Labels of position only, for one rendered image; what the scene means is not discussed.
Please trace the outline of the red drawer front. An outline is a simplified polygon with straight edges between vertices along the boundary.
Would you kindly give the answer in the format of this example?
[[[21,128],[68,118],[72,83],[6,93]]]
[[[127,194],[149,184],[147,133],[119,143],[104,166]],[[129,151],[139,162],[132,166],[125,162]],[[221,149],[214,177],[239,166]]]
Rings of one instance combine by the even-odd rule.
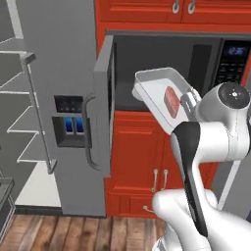
[[[157,219],[154,213],[149,213],[142,208],[146,205],[150,210],[153,210],[152,198],[152,195],[108,193],[106,197],[107,215],[113,217]]]

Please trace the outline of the black microwave oven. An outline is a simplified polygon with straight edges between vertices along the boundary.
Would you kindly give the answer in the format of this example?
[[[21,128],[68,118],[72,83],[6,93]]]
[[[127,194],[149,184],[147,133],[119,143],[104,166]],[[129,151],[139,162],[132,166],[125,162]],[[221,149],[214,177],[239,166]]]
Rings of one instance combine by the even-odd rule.
[[[251,34],[116,30],[106,33],[102,50],[108,70],[99,100],[108,110],[144,111],[131,94],[136,72],[171,67],[205,95],[223,81],[242,81]]]

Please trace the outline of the red steak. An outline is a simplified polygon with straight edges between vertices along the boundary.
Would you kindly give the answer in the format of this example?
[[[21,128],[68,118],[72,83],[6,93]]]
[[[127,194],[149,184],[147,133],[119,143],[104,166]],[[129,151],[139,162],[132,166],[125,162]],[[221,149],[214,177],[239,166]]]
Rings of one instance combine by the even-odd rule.
[[[176,118],[177,112],[179,109],[180,101],[174,91],[174,89],[170,86],[166,88],[164,95],[164,102],[167,106],[167,109],[173,119]]]

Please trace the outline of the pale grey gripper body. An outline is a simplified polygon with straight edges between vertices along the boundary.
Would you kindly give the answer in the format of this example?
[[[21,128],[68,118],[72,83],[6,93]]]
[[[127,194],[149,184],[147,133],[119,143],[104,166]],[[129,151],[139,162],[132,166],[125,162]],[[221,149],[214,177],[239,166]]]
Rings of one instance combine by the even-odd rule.
[[[185,94],[180,97],[180,104],[190,122],[196,122],[195,107],[202,100],[198,91],[191,87]]]

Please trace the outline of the clear white tupperware container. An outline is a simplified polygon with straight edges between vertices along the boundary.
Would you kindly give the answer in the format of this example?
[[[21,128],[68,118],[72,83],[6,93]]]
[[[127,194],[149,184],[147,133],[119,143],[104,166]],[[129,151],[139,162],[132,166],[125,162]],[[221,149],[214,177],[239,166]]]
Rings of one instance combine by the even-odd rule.
[[[145,103],[165,133],[171,134],[181,122],[188,122],[188,118],[182,106],[179,107],[176,118],[171,117],[164,102],[168,86],[174,89],[179,101],[180,97],[191,88],[177,70],[161,68],[137,72],[132,94]]]

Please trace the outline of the grey fridge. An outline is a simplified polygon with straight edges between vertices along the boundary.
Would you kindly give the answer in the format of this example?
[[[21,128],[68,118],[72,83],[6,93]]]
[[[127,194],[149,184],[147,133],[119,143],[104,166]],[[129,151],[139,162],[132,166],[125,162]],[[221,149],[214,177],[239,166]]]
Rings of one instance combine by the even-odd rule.
[[[18,160],[34,163],[16,200],[35,214],[104,218],[104,177],[87,164],[82,102],[95,94],[95,0],[0,0],[0,93],[30,105],[10,126],[30,142]],[[100,166],[95,99],[87,105],[92,161]]]

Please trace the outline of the grey microwave door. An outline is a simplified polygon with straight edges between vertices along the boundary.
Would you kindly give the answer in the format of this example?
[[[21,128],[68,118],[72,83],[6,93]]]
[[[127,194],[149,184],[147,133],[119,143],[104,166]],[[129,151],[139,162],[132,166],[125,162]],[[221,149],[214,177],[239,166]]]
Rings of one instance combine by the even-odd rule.
[[[101,174],[110,175],[109,77],[111,75],[114,36],[106,35],[97,58],[93,77]]]

